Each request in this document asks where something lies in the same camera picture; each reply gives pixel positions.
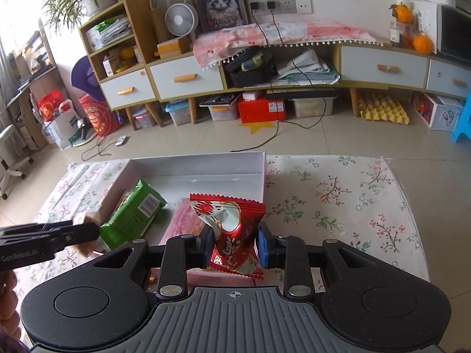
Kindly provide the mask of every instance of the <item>cabinet leg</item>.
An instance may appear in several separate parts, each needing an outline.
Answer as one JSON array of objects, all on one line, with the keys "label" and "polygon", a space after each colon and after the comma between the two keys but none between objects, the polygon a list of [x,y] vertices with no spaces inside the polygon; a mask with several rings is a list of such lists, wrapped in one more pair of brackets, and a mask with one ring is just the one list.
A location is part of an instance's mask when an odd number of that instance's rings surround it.
[{"label": "cabinet leg", "polygon": [[358,92],[356,87],[350,88],[350,98],[352,100],[352,111],[354,116],[360,116],[360,108],[358,107]]},{"label": "cabinet leg", "polygon": [[188,98],[188,105],[190,107],[191,123],[196,125],[198,122],[198,118],[196,117],[196,98]]},{"label": "cabinet leg", "polygon": [[129,122],[131,123],[132,129],[136,131],[137,130],[136,121],[134,120],[134,117],[132,116],[131,107],[128,106],[125,108],[125,110],[126,110],[126,114],[128,115]]},{"label": "cabinet leg", "polygon": [[154,108],[154,106],[152,105],[152,103],[146,103],[146,104],[145,104],[145,108],[149,111],[150,115],[152,115],[152,118],[154,118],[154,120],[157,122],[157,124],[158,124],[160,127],[164,127],[164,126],[165,126],[165,125],[163,124],[162,118],[160,118],[159,113],[157,112],[157,110],[155,110],[155,108]]}]

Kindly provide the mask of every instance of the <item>barcode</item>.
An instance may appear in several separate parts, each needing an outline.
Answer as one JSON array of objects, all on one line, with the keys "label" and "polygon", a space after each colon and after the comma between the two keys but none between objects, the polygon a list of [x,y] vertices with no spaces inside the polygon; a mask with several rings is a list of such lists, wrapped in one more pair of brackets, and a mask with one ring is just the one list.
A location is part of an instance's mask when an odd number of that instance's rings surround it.
[{"label": "barcode", "polygon": [[145,216],[151,217],[154,211],[159,207],[159,204],[159,199],[152,194],[148,194],[137,209]]}]

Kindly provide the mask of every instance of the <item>power cord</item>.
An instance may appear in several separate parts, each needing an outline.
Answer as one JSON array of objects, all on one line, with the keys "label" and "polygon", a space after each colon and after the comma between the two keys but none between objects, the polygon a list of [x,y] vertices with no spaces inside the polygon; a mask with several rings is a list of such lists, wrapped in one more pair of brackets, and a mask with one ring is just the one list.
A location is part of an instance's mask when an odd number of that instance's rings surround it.
[{"label": "power cord", "polygon": [[[252,7],[252,4],[253,4],[253,3],[251,3],[251,6],[250,6],[252,18],[253,18],[253,20],[255,21],[255,23],[257,24],[258,29],[260,29],[260,32],[262,32],[263,37],[265,37],[265,43],[266,43],[267,46],[268,46],[268,39],[267,39],[267,36],[265,35],[265,32],[264,32],[264,31],[262,30],[262,28],[260,27],[260,24],[258,23],[257,19],[253,16],[253,10],[254,10],[254,9],[257,9],[257,8],[253,8],[253,7]],[[271,83],[271,80],[270,80],[270,87],[271,87],[271,90],[273,91],[273,94],[274,94],[275,91],[273,90],[273,85],[272,85],[272,83]],[[249,147],[248,149],[232,150],[231,152],[249,151],[249,150],[256,149],[256,148],[258,148],[258,147],[265,146],[268,142],[270,142],[272,139],[274,139],[274,138],[278,135],[278,131],[279,131],[279,130],[280,130],[280,123],[279,123],[278,119],[276,119],[276,131],[275,131],[275,134],[274,134],[273,136],[271,136],[269,139],[267,139],[265,142],[263,142],[262,144],[259,144],[258,146],[255,146],[255,147]]]},{"label": "power cord", "polygon": [[[108,147],[114,145],[116,143],[116,141],[113,141],[113,142],[110,142],[107,146],[103,147],[102,149],[100,149],[100,146],[103,145],[105,142],[107,141],[107,137],[104,137],[104,138],[98,138],[97,139],[97,143],[95,146],[92,146],[90,147],[89,149],[85,150],[82,155],[80,156],[80,158],[82,159],[83,162],[86,162],[87,160],[90,160],[92,158],[95,158],[97,155],[99,156],[112,156],[112,154],[103,154],[103,151],[105,151]],[[87,152],[90,152],[92,151],[95,147],[97,147],[98,149],[98,152],[96,154],[93,154],[87,158],[83,158],[83,155],[86,154]]]},{"label": "power cord", "polygon": [[[255,23],[257,24],[258,26],[258,29],[260,29],[260,32],[262,32],[263,34],[263,37],[265,37],[265,43],[266,45],[268,46],[268,39],[267,39],[267,36],[265,35],[265,32],[263,31],[263,29],[260,27],[260,24],[258,23],[257,19],[254,17],[253,15],[253,10],[254,9],[258,9],[258,6],[257,7],[253,7],[253,3],[251,3],[251,6],[250,6],[250,10],[251,10],[251,16],[253,18],[253,20],[255,21]],[[275,21],[275,15],[273,14],[273,10],[270,9],[270,12],[271,12],[271,16],[273,18],[273,25],[275,26],[276,28],[276,31],[278,32],[278,36],[280,37],[280,41],[281,41],[281,44],[284,45],[283,43],[283,38],[281,37],[281,33],[280,33],[280,29],[278,28],[278,25],[276,24],[276,21]],[[314,86],[314,84],[312,83],[312,81],[310,80],[310,78],[300,69],[298,68],[298,66],[294,63],[294,60],[291,59],[291,62],[293,63],[293,66],[302,74],[306,77],[306,79],[309,81],[310,85],[314,88],[315,91],[317,91],[317,88]],[[270,80],[270,88],[271,88],[271,91],[273,93],[273,95],[275,96],[275,99],[276,99],[276,93],[275,93],[275,89],[273,88],[273,84]],[[295,123],[295,122],[291,122],[291,121],[286,121],[286,120],[282,120],[282,119],[277,119],[276,120],[276,131],[275,131],[275,134],[270,137],[269,139],[267,139],[265,142],[263,142],[262,144],[259,144],[257,146],[254,146],[254,147],[249,147],[249,148],[246,148],[246,149],[240,149],[240,150],[232,150],[231,152],[241,152],[241,151],[250,151],[250,150],[253,150],[253,149],[257,149],[258,147],[261,147],[261,146],[264,146],[266,145],[268,142],[270,142],[272,139],[274,139],[277,135],[278,135],[278,132],[279,132],[279,129],[280,129],[280,122],[284,122],[284,123],[291,123],[292,125],[296,125],[296,126],[299,126],[303,129],[306,129],[306,130],[309,130],[311,128],[313,128],[315,125],[317,125],[320,121],[322,121],[322,118],[324,117],[325,113],[326,113],[326,110],[327,110],[327,102],[326,102],[326,99],[324,96],[322,96],[322,99],[324,100],[324,110],[322,112],[322,115],[320,116],[319,120],[317,120],[316,123],[314,123],[314,125],[311,125],[309,127],[305,127],[303,125],[300,125],[299,123]]]}]

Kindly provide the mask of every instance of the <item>human hand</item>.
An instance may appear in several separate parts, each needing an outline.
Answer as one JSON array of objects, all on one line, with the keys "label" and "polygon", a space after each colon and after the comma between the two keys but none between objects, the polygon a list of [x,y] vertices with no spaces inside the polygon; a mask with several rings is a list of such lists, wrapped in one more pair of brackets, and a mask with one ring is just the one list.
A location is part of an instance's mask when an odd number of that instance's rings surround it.
[{"label": "human hand", "polygon": [[19,340],[21,330],[18,328],[20,316],[16,311],[18,297],[13,292],[16,286],[16,275],[13,271],[6,272],[3,294],[0,296],[0,325],[13,338]]}]

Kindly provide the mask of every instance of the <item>wall outlet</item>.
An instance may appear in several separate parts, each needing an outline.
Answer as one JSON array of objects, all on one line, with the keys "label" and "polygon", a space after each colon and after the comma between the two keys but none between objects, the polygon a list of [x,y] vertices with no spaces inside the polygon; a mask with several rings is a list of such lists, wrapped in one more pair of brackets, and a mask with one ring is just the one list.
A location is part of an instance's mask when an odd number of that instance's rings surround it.
[{"label": "wall outlet", "polygon": [[265,14],[264,12],[264,4],[263,1],[256,1],[258,3],[258,9],[251,9],[249,11],[249,16],[263,16]]},{"label": "wall outlet", "polygon": [[296,13],[296,0],[279,0],[281,13]]},{"label": "wall outlet", "polygon": [[296,12],[312,14],[311,0],[296,0]]},{"label": "wall outlet", "polygon": [[[271,11],[268,9],[267,2],[273,2],[275,4],[275,9],[272,9]],[[273,14],[280,14],[280,1],[279,0],[265,0],[263,2],[263,10],[266,15],[271,16],[271,13]]]}]

